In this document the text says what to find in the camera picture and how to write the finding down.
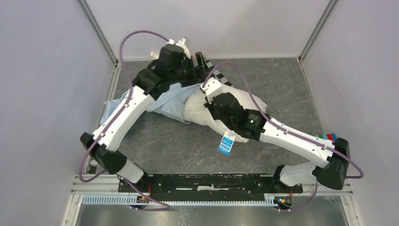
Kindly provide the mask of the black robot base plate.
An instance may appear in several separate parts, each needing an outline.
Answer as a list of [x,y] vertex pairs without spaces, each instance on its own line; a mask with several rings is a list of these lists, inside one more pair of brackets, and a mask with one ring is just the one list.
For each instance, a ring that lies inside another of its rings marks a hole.
[[265,194],[300,194],[269,174],[152,174],[135,184],[157,201],[262,201]]

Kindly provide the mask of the white pillow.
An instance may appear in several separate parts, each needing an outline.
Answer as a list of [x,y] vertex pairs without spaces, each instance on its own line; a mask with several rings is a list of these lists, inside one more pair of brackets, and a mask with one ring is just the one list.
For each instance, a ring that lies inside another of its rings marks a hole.
[[200,89],[194,91],[189,97],[184,107],[183,117],[185,120],[190,120],[198,125],[208,126],[216,133],[223,136],[226,130],[230,131],[236,136],[235,141],[246,143],[250,139],[258,141],[262,133],[265,132],[263,128],[267,120],[261,115],[266,113],[267,104],[259,97],[253,95],[253,99],[258,104],[259,108],[255,106],[247,91],[222,85],[223,93],[233,94],[244,107],[245,113],[239,122],[238,129],[228,129],[220,120],[214,120],[204,106],[207,102],[205,95]]

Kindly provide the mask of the light blue pillowcase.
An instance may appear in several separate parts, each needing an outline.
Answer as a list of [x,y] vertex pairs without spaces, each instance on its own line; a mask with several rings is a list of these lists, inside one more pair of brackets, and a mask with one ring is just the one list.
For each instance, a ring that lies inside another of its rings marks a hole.
[[[146,109],[146,111],[162,114],[171,119],[189,124],[191,121],[185,120],[183,117],[184,107],[188,97],[198,89],[198,86],[199,84],[181,87],[179,83],[174,84],[170,87],[169,91],[163,93],[151,106]],[[119,99],[109,100],[104,103],[106,105],[106,110],[101,117],[101,124],[103,124],[112,115],[112,113],[124,100],[128,93],[129,91],[127,90]]]

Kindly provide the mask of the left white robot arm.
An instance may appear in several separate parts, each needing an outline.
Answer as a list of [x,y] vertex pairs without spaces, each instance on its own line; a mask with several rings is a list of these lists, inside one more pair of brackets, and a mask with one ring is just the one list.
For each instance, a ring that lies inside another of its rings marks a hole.
[[171,85],[181,87],[201,84],[209,71],[201,52],[196,52],[197,65],[182,44],[166,44],[157,59],[140,70],[130,82],[128,94],[111,116],[94,132],[83,133],[81,143],[90,157],[109,174],[117,174],[128,181],[137,192],[148,186],[145,172],[130,161],[118,148],[141,114],[151,106]]

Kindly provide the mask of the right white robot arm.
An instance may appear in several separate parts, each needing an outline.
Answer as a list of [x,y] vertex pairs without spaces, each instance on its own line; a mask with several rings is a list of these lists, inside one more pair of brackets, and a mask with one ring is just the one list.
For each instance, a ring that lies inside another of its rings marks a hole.
[[231,93],[205,100],[204,106],[212,118],[226,126],[229,133],[283,147],[308,160],[294,166],[278,166],[271,180],[275,191],[284,192],[297,184],[312,182],[334,190],[343,188],[350,158],[347,140],[313,137],[287,127],[257,108],[245,108]]

